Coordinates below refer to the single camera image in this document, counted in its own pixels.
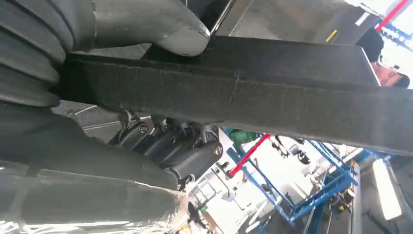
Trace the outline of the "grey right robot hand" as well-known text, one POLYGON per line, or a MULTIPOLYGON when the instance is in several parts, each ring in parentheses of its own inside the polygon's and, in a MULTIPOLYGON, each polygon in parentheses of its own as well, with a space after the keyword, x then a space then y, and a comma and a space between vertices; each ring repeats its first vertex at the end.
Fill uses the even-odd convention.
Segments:
POLYGON ((25 233, 163 234, 187 211, 181 179, 217 162, 222 145, 174 126, 134 151, 138 126, 110 145, 87 136, 50 89, 71 52, 153 42, 200 54, 209 30, 178 0, 3 0, 0 3, 0 216, 25 233))

